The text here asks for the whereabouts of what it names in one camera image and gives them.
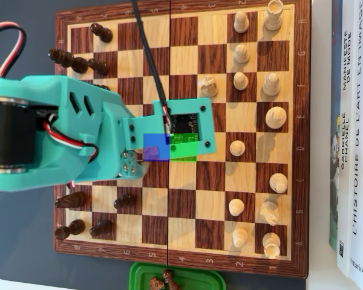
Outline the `turquoise gripper body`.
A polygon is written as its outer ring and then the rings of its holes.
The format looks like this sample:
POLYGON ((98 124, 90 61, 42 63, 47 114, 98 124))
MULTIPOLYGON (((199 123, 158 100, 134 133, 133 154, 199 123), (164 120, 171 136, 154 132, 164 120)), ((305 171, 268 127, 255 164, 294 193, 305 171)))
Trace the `turquoise gripper body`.
POLYGON ((105 102, 102 106, 103 120, 100 127, 99 155, 96 181, 113 179, 142 179, 149 164, 139 163, 131 157, 124 158, 123 153, 135 154, 126 148, 123 118, 128 114, 121 105, 105 102))

